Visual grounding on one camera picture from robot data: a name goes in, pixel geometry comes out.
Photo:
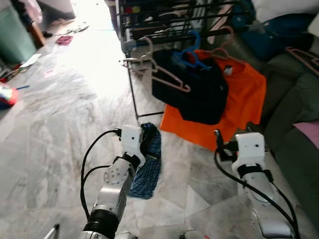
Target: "metal clothes rack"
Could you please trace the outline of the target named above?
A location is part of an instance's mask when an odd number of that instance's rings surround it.
[[[224,14],[211,14],[226,4],[239,4],[242,12],[229,12]],[[202,47],[206,44],[206,37],[228,34],[227,29],[209,31],[207,21],[212,18],[246,15],[251,21],[251,12],[240,0],[116,0],[119,39],[122,51],[130,57],[131,50],[137,46],[146,45],[139,39],[147,36],[153,44],[181,42],[182,46],[187,40],[193,40],[194,35],[188,34],[193,29],[200,32]],[[248,31],[249,26],[235,28],[234,32]],[[135,116],[141,117],[163,114],[155,112],[140,115],[133,89],[130,70],[128,69],[130,88],[133,98]]]

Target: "blue plaid cloth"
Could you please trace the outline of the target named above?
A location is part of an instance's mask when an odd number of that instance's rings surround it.
[[[147,151],[142,152],[145,155],[146,162],[141,167],[133,180],[129,196],[143,199],[150,199],[160,175],[160,156],[161,156],[161,137],[160,132],[152,123],[141,125],[144,132],[153,132],[154,135],[147,144]]]

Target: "clothes hanger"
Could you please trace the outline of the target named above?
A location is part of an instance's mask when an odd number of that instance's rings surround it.
[[[176,57],[180,62],[182,62],[183,64],[185,64],[186,66],[190,66],[193,68],[196,68],[197,66],[201,66],[202,68],[204,68],[205,70],[210,70],[211,67],[206,66],[204,63],[202,63],[196,53],[194,52],[194,50],[199,48],[200,45],[200,35],[197,31],[190,31],[189,33],[193,34],[195,36],[195,45],[194,46],[190,46],[189,48],[182,50],[181,52],[173,52],[173,57]],[[192,64],[188,61],[183,60],[183,55],[185,53],[190,53],[192,54],[192,56],[195,58],[195,64]]]
[[[227,51],[226,49],[224,49],[224,46],[225,46],[225,45],[228,45],[228,44],[230,44],[230,43],[232,43],[232,42],[234,41],[234,35],[235,35],[234,30],[233,30],[230,26],[223,26],[223,27],[221,27],[220,29],[227,29],[227,30],[229,30],[229,32],[230,32],[230,39],[229,39],[228,41],[223,42],[223,43],[220,45],[220,47],[217,47],[217,48],[215,48],[215,49],[213,49],[213,50],[211,50],[211,51],[204,51],[204,53],[208,53],[208,54],[210,54],[211,56],[213,56],[214,58],[217,58],[217,59],[221,59],[221,60],[229,60],[229,59],[231,59],[231,60],[237,61],[238,63],[240,63],[240,64],[242,64],[242,65],[245,65],[245,62],[244,62],[244,61],[238,60],[238,59],[236,59],[235,57],[230,56],[229,53],[228,53],[228,51]],[[214,54],[214,53],[217,52],[217,51],[223,52],[223,53],[225,54],[225,56],[220,56],[220,55]]]
[[[176,75],[174,75],[172,72],[168,71],[167,69],[159,66],[156,63],[156,61],[153,59],[153,43],[152,43],[151,39],[149,39],[148,37],[145,36],[145,37],[140,38],[139,40],[147,41],[148,44],[149,44],[149,47],[150,47],[150,51],[147,54],[141,56],[140,58],[126,58],[126,59],[123,60],[123,62],[127,62],[127,63],[128,62],[131,62],[131,63],[136,62],[136,63],[140,63],[143,66],[143,63],[145,61],[150,61],[152,63],[152,65],[153,65],[153,67],[152,67],[152,72],[153,73],[157,73],[158,71],[162,71],[162,72],[166,73],[167,75],[169,75],[174,80],[176,80],[179,85],[175,85],[175,84],[173,84],[171,82],[168,82],[168,81],[165,81],[163,79],[160,79],[160,78],[154,76],[153,74],[152,74],[152,79],[154,79],[154,80],[156,80],[158,82],[161,82],[161,83],[163,83],[165,85],[168,85],[170,87],[173,87],[175,89],[178,89],[180,91],[183,91],[183,92],[186,92],[186,93],[190,92],[191,88],[190,88],[189,85],[184,85],[184,82],[180,78],[178,78]],[[132,71],[134,71],[134,72],[136,72],[138,74],[141,74],[141,75],[145,74],[145,72],[140,71],[140,70],[133,70],[133,69],[130,69],[130,70],[132,70]]]
[[[318,61],[318,57],[311,55],[308,52],[296,49],[296,48],[292,48],[290,46],[286,47],[286,51],[289,52],[290,54],[292,54],[294,57],[296,57],[299,61],[301,61],[305,66],[307,66],[310,70],[312,70],[317,76],[319,76],[319,71],[317,69],[315,69],[311,64],[309,64],[307,61],[305,61],[302,57],[300,57],[296,52],[299,52],[305,56],[311,57],[312,60],[311,62],[314,63],[315,65],[319,66],[319,64],[317,63]]]

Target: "orange t-shirt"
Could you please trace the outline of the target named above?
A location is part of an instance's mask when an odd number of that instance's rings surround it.
[[[199,60],[210,57],[202,50],[195,51]],[[235,60],[214,59],[223,71],[228,68],[224,79],[228,84],[226,106],[220,122],[208,125],[183,120],[178,109],[166,105],[160,128],[214,151],[214,130],[219,129],[225,141],[229,141],[238,128],[244,129],[248,122],[259,124],[266,94],[266,79],[248,63]]]

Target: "metal robot arm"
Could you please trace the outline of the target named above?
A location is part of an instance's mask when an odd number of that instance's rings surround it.
[[[237,178],[277,202],[278,191],[269,180],[269,170],[265,170],[264,137],[256,132],[237,134],[236,141],[223,145],[220,132],[215,133],[218,146],[227,149],[220,154],[221,161],[231,160]],[[288,221],[267,200],[241,184],[238,184],[238,192],[246,193],[252,202],[252,225],[257,239],[295,238]]]
[[[125,125],[121,132],[123,156],[117,156],[104,174],[104,185],[80,239],[114,239],[136,171],[145,163],[140,147],[143,130]]]

